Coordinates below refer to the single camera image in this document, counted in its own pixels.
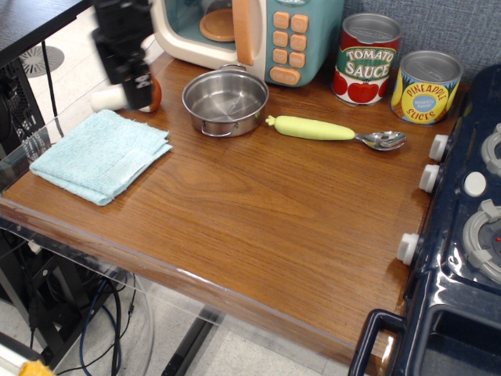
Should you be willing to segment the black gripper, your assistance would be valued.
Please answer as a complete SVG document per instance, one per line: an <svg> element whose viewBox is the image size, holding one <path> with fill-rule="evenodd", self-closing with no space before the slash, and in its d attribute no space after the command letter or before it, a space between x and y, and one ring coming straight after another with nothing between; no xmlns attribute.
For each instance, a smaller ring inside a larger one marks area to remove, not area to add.
<svg viewBox="0 0 501 376"><path fill-rule="evenodd" d="M121 84L131 110L153 102L153 83L143 41L153 34L150 1L94 1L98 27L92 32L104 70Z"/></svg>

